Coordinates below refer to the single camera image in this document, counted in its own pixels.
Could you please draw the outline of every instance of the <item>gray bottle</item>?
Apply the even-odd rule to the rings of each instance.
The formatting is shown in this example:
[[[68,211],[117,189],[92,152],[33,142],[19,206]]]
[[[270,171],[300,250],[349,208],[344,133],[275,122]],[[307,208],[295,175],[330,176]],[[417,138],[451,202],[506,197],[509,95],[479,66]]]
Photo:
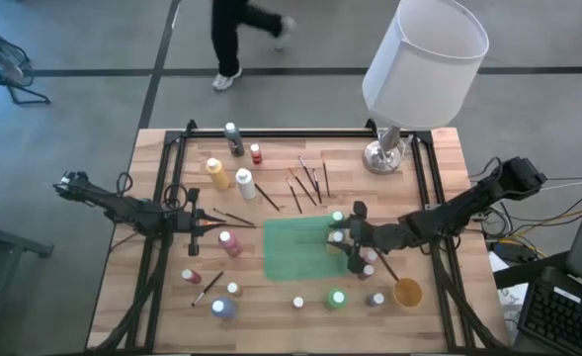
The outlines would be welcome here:
[[[224,136],[229,143],[231,154],[236,157],[244,155],[244,145],[242,144],[240,130],[233,123],[227,123],[227,125],[224,126]]]

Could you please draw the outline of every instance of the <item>white sneaker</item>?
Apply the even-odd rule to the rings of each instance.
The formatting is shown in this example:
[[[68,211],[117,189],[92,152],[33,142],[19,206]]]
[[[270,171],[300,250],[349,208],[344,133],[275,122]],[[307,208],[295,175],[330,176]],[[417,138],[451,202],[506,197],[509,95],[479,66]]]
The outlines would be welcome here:
[[[237,73],[230,77],[225,77],[224,75],[218,73],[218,75],[215,76],[215,79],[213,79],[213,83],[211,83],[211,86],[213,86],[213,89],[215,89],[215,91],[227,90],[233,84],[233,79],[236,79],[240,75],[242,75],[242,67],[238,69]]]
[[[282,17],[282,32],[276,37],[275,49],[284,49],[291,40],[291,34],[297,27],[297,23],[288,16]]]

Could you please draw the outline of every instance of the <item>green mat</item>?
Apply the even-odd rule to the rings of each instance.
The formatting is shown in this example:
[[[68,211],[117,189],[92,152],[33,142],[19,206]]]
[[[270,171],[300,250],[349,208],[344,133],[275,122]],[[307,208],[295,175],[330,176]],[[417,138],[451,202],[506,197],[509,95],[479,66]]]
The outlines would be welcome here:
[[[264,222],[264,272],[271,281],[342,276],[347,257],[326,252],[332,218],[315,217]]]

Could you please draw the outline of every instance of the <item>black pants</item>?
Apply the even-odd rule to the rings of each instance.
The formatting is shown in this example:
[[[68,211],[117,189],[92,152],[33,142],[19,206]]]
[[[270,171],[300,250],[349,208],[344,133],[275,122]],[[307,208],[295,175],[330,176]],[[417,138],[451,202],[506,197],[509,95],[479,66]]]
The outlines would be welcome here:
[[[221,75],[238,72],[238,25],[267,31],[274,37],[282,32],[282,17],[249,4],[249,0],[213,0],[211,8],[211,40],[218,58]]]

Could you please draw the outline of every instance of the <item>table lamp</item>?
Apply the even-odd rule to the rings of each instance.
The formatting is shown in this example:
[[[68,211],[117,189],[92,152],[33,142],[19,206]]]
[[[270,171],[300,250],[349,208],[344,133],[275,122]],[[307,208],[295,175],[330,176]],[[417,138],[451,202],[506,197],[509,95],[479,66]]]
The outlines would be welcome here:
[[[363,79],[370,116],[390,124],[366,148],[366,168],[388,174],[398,167],[405,150],[400,129],[450,122],[487,52],[485,30],[459,3],[401,0]]]

